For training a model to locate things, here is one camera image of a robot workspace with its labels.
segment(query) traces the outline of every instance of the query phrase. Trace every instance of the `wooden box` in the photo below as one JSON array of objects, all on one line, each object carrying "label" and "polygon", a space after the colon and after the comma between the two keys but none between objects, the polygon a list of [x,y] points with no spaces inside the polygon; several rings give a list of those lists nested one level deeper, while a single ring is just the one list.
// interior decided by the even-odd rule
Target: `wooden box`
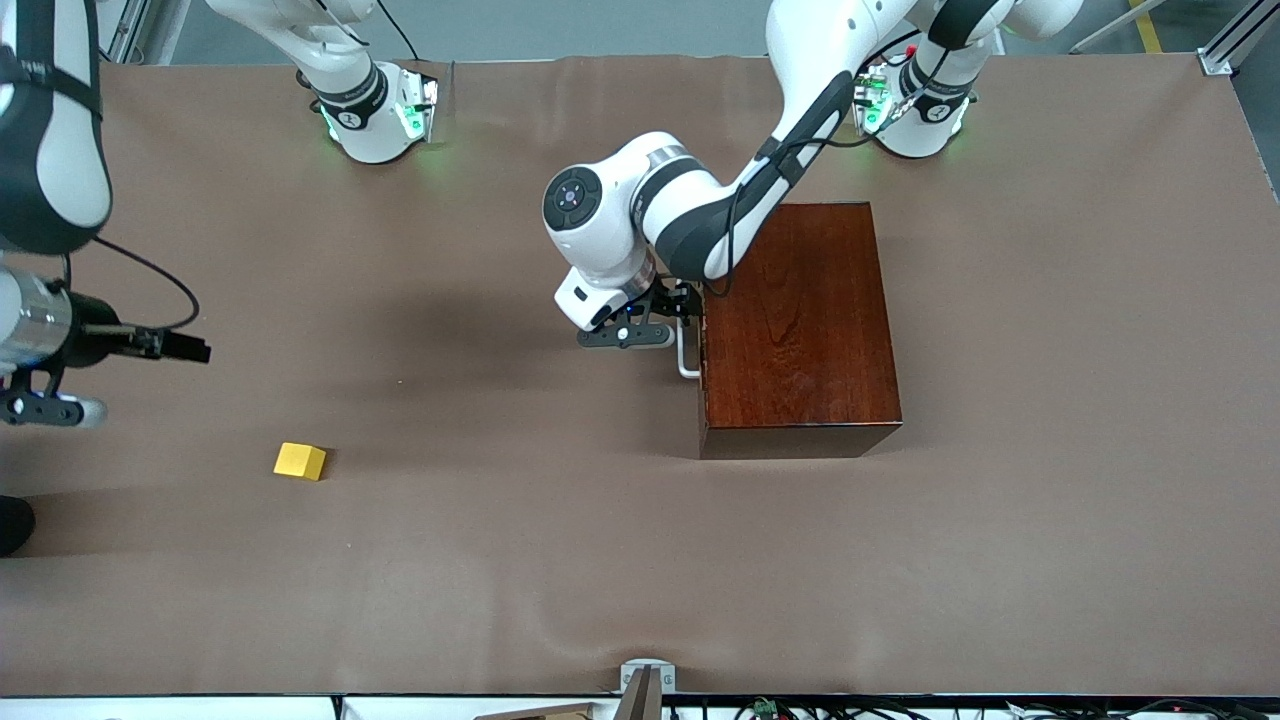
[{"label": "wooden box", "polygon": [[704,459],[856,457],[902,424],[870,205],[782,205],[701,323]]}]

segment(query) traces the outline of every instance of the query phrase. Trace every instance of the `table surface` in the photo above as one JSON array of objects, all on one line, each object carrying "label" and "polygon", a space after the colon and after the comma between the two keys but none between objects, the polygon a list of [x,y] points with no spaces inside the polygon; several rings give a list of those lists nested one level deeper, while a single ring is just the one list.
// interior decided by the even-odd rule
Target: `table surface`
[{"label": "table surface", "polygon": [[[941,156],[828,151],[870,200],[905,427],[703,462],[664,352],[585,352],[543,183],[666,128],[719,177],[763,60],[462,65],[447,149],[358,167],[289,68],[109,68],[106,237],[198,291],[214,364],[111,360],[95,432],[0,434],[0,693],[1271,693],[1280,209],[1192,56],[992,60]],[[99,249],[76,282],[184,313]],[[283,441],[335,450],[319,484]]]}]

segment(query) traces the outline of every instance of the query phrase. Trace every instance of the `yellow cube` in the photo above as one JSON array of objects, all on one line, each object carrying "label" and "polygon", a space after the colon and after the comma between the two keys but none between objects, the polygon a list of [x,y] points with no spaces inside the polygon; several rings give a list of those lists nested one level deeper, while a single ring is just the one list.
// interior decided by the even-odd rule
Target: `yellow cube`
[{"label": "yellow cube", "polygon": [[319,447],[287,442],[280,446],[280,456],[275,459],[275,474],[319,480],[324,455]]}]

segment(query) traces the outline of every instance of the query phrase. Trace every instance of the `gray floor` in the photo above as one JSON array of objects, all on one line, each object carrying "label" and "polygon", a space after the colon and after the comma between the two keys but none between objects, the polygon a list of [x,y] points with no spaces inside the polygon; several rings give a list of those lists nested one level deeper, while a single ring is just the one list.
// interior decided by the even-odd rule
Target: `gray floor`
[{"label": "gray floor", "polygon": [[[540,60],[571,55],[763,55],[769,0],[385,0],[419,53],[431,60]],[[1152,14],[1166,53],[1204,45],[1244,0],[1170,0]],[[1007,38],[1010,54],[1060,54],[1128,10],[1126,0],[1084,0],[1075,22],[1046,42]],[[381,15],[357,27],[378,59],[407,56]],[[174,64],[283,64],[275,47],[191,0],[186,20],[151,38],[147,56]],[[160,49],[168,46],[169,53]],[[1134,26],[1092,53],[1142,53]],[[1280,173],[1280,28],[1262,40],[1235,81],[1263,163]]]}]

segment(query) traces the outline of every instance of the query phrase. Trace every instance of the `round black button panel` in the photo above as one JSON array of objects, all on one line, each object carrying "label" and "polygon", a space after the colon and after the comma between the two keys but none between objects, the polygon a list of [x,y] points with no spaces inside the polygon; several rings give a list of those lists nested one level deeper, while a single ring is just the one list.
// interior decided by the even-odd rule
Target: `round black button panel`
[{"label": "round black button panel", "polygon": [[586,168],[570,168],[547,186],[543,218],[553,231],[573,229],[591,219],[603,197],[599,176]]}]

